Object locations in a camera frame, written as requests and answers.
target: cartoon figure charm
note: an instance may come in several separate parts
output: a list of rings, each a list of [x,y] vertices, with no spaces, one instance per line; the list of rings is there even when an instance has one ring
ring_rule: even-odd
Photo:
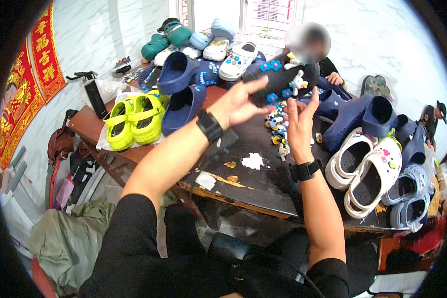
[[[288,147],[288,145],[283,145],[282,143],[280,143],[276,157],[281,158],[282,162],[284,162],[285,156],[287,156],[288,154],[290,154],[290,148]]]
[[[298,95],[298,89],[308,87],[308,82],[302,79],[303,70],[298,70],[298,74],[293,78],[293,81],[288,83],[290,88],[293,88],[293,96]]]
[[[291,68],[294,68],[294,67],[297,67],[297,66],[300,66],[300,65],[303,65],[303,66],[306,65],[306,63],[303,63],[303,62],[299,61],[299,60],[293,55],[292,52],[289,52],[286,56],[287,56],[288,58],[290,58],[290,63],[286,63],[285,66],[283,67],[286,71],[287,71],[288,69],[291,69]]]

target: red and gold poster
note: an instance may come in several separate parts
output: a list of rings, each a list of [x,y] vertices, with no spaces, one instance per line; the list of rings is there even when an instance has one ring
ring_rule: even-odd
[[[33,66],[45,103],[48,103],[66,85],[56,55],[53,36],[53,4],[42,14],[31,30],[30,38]]]
[[[30,64],[26,42],[18,52],[0,103],[0,167],[5,169],[31,120],[45,104]]]

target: hand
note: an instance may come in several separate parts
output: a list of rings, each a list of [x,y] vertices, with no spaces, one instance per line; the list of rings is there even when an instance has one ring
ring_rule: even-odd
[[[341,85],[343,83],[343,79],[341,79],[341,76],[337,72],[332,72],[326,78],[328,79],[328,82],[336,86]]]
[[[268,114],[274,107],[257,108],[249,99],[249,95],[263,89],[268,84],[268,76],[248,83],[237,83],[221,98],[211,105],[207,111],[219,122],[223,130],[240,123],[247,122],[254,115]]]
[[[308,106],[297,102],[294,98],[286,101],[288,112],[288,142],[291,153],[297,164],[312,163],[315,158],[311,153],[311,134],[313,130],[313,115],[319,106],[319,93],[313,88],[313,95]]]

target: white tiled wall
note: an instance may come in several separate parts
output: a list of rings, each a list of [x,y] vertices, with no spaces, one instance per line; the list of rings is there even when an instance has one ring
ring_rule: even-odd
[[[141,47],[169,15],[169,0],[55,0],[55,44],[64,76],[93,70],[100,78],[111,75],[115,63],[131,56],[141,63]],[[68,109],[84,106],[78,97],[80,82],[63,88],[35,116],[18,144],[26,146],[28,164],[22,182],[43,211],[48,168],[48,140],[61,127]]]
[[[402,0],[299,0],[296,22],[322,24],[331,36],[329,59],[359,96],[367,75],[386,78],[395,110],[418,120],[425,105],[447,107],[447,71],[437,43]],[[447,125],[439,121],[437,157],[447,152]]]

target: watch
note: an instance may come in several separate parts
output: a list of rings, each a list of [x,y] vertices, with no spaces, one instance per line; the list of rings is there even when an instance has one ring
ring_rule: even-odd
[[[321,163],[321,160],[315,159],[312,163],[307,162],[297,165],[290,164],[290,173],[294,182],[305,181],[313,178],[316,171],[322,168],[323,164]]]
[[[209,143],[214,142],[224,133],[222,127],[215,117],[207,113],[205,110],[200,110],[197,113],[197,126],[202,130],[203,134],[209,139]]]

